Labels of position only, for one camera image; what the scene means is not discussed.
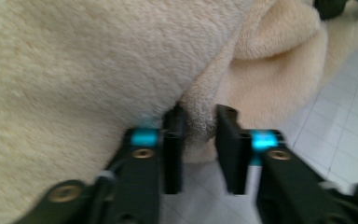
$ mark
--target blue connector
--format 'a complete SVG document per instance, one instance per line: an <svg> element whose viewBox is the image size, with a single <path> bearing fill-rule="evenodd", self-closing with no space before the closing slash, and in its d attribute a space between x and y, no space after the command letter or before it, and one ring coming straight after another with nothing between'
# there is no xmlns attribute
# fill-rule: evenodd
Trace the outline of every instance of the blue connector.
<svg viewBox="0 0 358 224"><path fill-rule="evenodd" d="M251 130L251 136L252 150L254 152L251 165L260 166L260 154L270 147L277 147L279 145L278 138L271 130Z"/></svg>
<svg viewBox="0 0 358 224"><path fill-rule="evenodd" d="M133 147L156 147L158 145L157 129L135 129L131 137Z"/></svg>

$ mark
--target tile grout line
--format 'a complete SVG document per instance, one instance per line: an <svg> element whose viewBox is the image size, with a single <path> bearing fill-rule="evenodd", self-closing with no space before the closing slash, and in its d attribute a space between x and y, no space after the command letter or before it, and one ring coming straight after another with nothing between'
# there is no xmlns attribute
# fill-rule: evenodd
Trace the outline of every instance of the tile grout line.
<svg viewBox="0 0 358 224"><path fill-rule="evenodd" d="M293 143L293 146L292 146L292 150L293 150L293 151L296 151L295 146L296 146L296 144L297 144L297 140L298 140L298 138L300 137L302 131L304 130L305 124L307 123L308 119L310 118L310 113L312 112L313 108L315 107L316 102L319 100L319 97L321 97L321 91L322 91L322 90L319 90L318 96L316 97L316 100L315 100L315 101L313 102L313 104L312 104L312 108L310 108L310 111L309 111L308 114L307 114L307 118L306 118L306 119L304 120L304 122L301 124L301 129L300 129L300 131L298 132L298 134L297 134L297 136L296 136L296 140L295 140L295 142Z"/></svg>
<svg viewBox="0 0 358 224"><path fill-rule="evenodd" d="M179 214L175 209L173 209L169 204L167 204L166 202L164 202L162 200L162 202L164 203L165 206L167 206L169 209L171 209L177 216L179 216L186 224L190 224L190 222L187 221L187 219L185 219L184 217L182 217L181 214Z"/></svg>
<svg viewBox="0 0 358 224"><path fill-rule="evenodd" d="M329 176L329 174L330 174L330 172L331 172L331 167L332 167L332 165L333 165L334 159L336 158L337 151L338 151L338 146L339 146L339 143L341 142L341 138L342 138L342 134L343 134L343 132L344 132L344 129L345 129L347 123L348 123L348 118L349 118L349 116L350 116L350 113L352 112L351 108L352 108L352 106L353 106L354 98L356 97L357 92L358 92L358 81L357 81L357 84L356 84L356 92L354 93L353 98L351 99L351 106L350 106L350 109L349 109L349 113L348 113L347 117L345 118L344 128L341 130L341 134L339 135L339 138L338 138L338 144L337 144L337 146L336 146L336 150L335 150L335 152L334 152L333 159L331 160L331 163L330 163L329 168L328 168L327 176Z"/></svg>
<svg viewBox="0 0 358 224"><path fill-rule="evenodd" d="M351 154L348 154L348 152L345 152L345 151L340 151L340 152L347 155L348 157L351 157L354 161L358 162L358 159L354 158Z"/></svg>
<svg viewBox="0 0 358 224"><path fill-rule="evenodd" d="M324 118L324 119L328 119L329 121L331 121L333 124L335 124L335 125L337 125L337 126L340 126L340 127L343 127L344 128L344 125L343 124L339 124L339 123L337 123L336 121L334 121L334 120L331 120L330 118L328 118L326 115L324 115L324 114L321 114L320 112L318 112L318 111L316 111L316 110L312 110L311 112L314 112L315 114L317 114L317 115L319 115L319 116L321 116L322 118Z"/></svg>
<svg viewBox="0 0 358 224"><path fill-rule="evenodd" d="M336 147L336 146L334 146L333 144L331 144L331 143L329 143L329 142L326 142L325 140L323 140L322 138L320 138L318 135L316 135L315 133L312 133L312 132L308 131L307 129L305 129L305 131L309 132L309 134L312 135L313 137L316 137L316 138L321 139L321 140L324 141L328 146L333 147L333 148L335 149L334 156L336 155L336 151L337 151L337 147ZM333 158L332 158L332 160L331 160L330 166L329 166L328 168L326 168L324 165L322 165L321 163L319 163L319 162L316 161L315 159L311 158L310 156L306 155L305 153L303 153L303 152L301 152L301 151L297 151L297 150L295 150L295 152L302 154L304 157L307 157L309 160L314 161L315 163L317 163L317 164L319 164L320 166L322 166L324 169L327 170L327 174L328 174L328 172L330 172L331 163L332 163L333 160L334 160L334 156L333 156Z"/></svg>
<svg viewBox="0 0 358 224"><path fill-rule="evenodd" d="M239 212L237 212L237 211L231 209L228 204L226 204L225 202L221 201L220 198L219 198L217 195L215 195L214 193L210 192L209 189L206 189L197 179L193 179L193 181L194 181L195 183L197 183L200 188L202 188L203 190L205 190L205 192L207 192L209 195L211 195L212 197L214 197L218 202L220 202L220 203L223 204L225 207L227 207L229 210L231 210L231 212L233 212L233 213L237 214L238 216L242 217L242 219L249 224L249 220L248 220L246 217L244 217L241 213L239 213Z"/></svg>
<svg viewBox="0 0 358 224"><path fill-rule="evenodd" d="M333 175L336 175L336 176L338 176L338 178L340 178L341 180L343 180L343 181L345 181L345 182L347 182L351 187L353 186L353 184L350 182L350 181L348 181L347 179L345 179L344 177L342 177L341 175L339 175L339 174L336 174L335 172L330 172L331 174L333 174Z"/></svg>

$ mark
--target beige towel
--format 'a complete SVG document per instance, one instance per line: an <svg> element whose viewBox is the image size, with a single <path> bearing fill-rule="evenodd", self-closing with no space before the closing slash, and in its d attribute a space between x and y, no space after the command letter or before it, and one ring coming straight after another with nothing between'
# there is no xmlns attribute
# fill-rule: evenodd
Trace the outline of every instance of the beige towel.
<svg viewBox="0 0 358 224"><path fill-rule="evenodd" d="M358 47L354 8L325 24L296 0L0 0L0 223L90 182L179 99L187 161L215 157L215 103L244 127L284 119Z"/></svg>
<svg viewBox="0 0 358 224"><path fill-rule="evenodd" d="M251 0L0 0L0 223L156 126Z"/></svg>
<svg viewBox="0 0 358 224"><path fill-rule="evenodd" d="M239 110L243 128L276 127L330 80L357 48L357 2L349 2L342 16L320 21L310 3L256 0L244 20L234 54L220 55L225 67L220 67L218 75L206 75L208 70L200 75L223 76L218 92L204 92L209 99L205 102L191 97L195 91L190 89L182 99L191 121L185 160L215 159L211 139L215 104ZM227 57L232 58L231 63L226 63ZM205 86L204 80L211 85L204 77L196 79L192 87Z"/></svg>

